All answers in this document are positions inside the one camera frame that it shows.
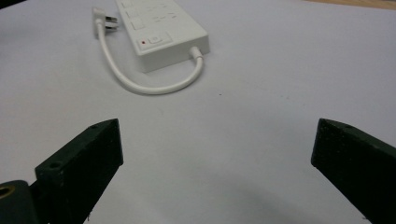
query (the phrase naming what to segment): white table surface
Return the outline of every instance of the white table surface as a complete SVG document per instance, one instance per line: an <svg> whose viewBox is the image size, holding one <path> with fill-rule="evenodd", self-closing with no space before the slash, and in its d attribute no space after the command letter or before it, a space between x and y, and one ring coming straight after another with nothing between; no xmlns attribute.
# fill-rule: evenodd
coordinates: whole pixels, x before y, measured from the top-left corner
<svg viewBox="0 0 396 224"><path fill-rule="evenodd" d="M0 10L0 182L88 126L120 120L124 165L91 224L369 223L310 164L319 118L396 146L396 11L300 0L177 2L209 32L205 71L183 91L125 90L92 34L106 0ZM123 28L107 37L134 68ZM193 62L139 77L162 85Z"/></svg>

